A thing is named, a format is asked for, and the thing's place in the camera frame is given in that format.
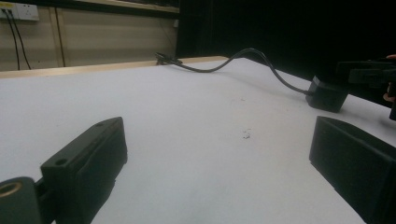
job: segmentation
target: white table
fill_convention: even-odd
[[[51,155],[118,116],[129,161],[93,223],[363,223],[310,164],[316,118],[347,121],[396,146],[389,108],[349,95],[339,114],[317,110],[247,59],[213,74],[167,65],[3,78],[0,181],[37,180]]]

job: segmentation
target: power outlet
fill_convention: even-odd
[[[38,21],[38,10],[35,5],[28,4],[19,4],[19,3],[9,3],[9,2],[0,2],[0,19],[6,19],[7,15],[3,12],[2,9],[12,12],[12,16],[15,20],[21,21]]]
[[[15,20],[18,20],[20,17],[18,15],[17,4],[9,3],[9,2],[0,2],[0,19],[7,19],[7,15],[3,12],[5,10],[11,10],[12,16]]]
[[[24,21],[38,21],[38,10],[35,5],[16,4],[19,18]]]

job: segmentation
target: wall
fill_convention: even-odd
[[[175,54],[174,20],[39,7],[40,21],[17,21],[32,69],[155,60]],[[17,70],[14,40],[0,21],[0,71]],[[27,69],[20,45],[21,69]]]

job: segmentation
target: power adapter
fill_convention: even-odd
[[[318,77],[313,78],[308,91],[311,94],[307,94],[305,100],[310,106],[333,113],[340,111],[349,93],[346,85],[326,83]]]

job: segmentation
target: black cable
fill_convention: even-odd
[[[18,62],[18,70],[21,70],[20,65],[20,54],[18,53],[18,45],[17,45],[17,38],[15,37],[14,29],[12,28],[11,20],[9,19],[8,12],[5,9],[2,9],[3,13],[6,14],[9,28],[11,29],[12,36],[14,36],[14,43],[15,43],[15,52],[17,53],[17,62]]]
[[[32,69],[32,68],[30,67],[29,61],[27,60],[26,53],[25,53],[25,51],[24,51],[24,45],[23,45],[23,41],[22,41],[22,38],[21,38],[21,34],[20,34],[20,31],[18,30],[17,23],[15,22],[14,15],[12,15],[12,12],[11,12],[11,11],[9,12],[9,14],[11,14],[12,22],[14,23],[15,29],[17,30],[17,33],[18,33],[18,37],[20,38],[20,41],[21,41],[23,57],[25,58],[25,61],[26,61],[26,63],[27,63],[27,66],[29,67],[29,69]]]
[[[155,56],[157,57],[158,61],[162,62],[162,63],[173,64],[173,65],[176,65],[176,66],[179,66],[179,67],[182,67],[184,69],[188,69],[188,70],[191,70],[191,71],[197,72],[197,73],[211,73],[211,72],[218,71],[220,68],[224,67],[225,65],[230,63],[235,58],[238,58],[238,57],[240,57],[240,56],[242,56],[242,55],[244,55],[246,53],[256,53],[256,54],[260,55],[265,60],[267,66],[270,67],[271,71],[274,73],[274,75],[277,77],[277,79],[279,79],[279,81],[283,83],[283,85],[287,86],[288,88],[290,88],[290,89],[292,89],[294,91],[300,92],[300,93],[305,94],[305,95],[312,95],[313,94],[313,92],[311,92],[311,91],[301,90],[301,89],[299,89],[297,87],[294,87],[294,86],[290,85],[288,82],[286,82],[285,79],[283,79],[280,76],[280,74],[275,70],[274,66],[267,59],[267,57],[264,55],[264,53],[262,53],[261,51],[256,50],[256,49],[242,49],[241,51],[235,53],[235,55],[233,57],[231,57],[229,60],[227,60],[225,63],[223,63],[223,64],[221,64],[221,65],[219,65],[219,66],[217,66],[215,68],[211,68],[211,69],[197,69],[197,68],[189,67],[189,66],[186,66],[186,65],[180,63],[178,60],[176,60],[174,58],[171,58],[171,57],[168,57],[168,56],[166,56],[164,54],[161,54],[161,53],[156,53]]]

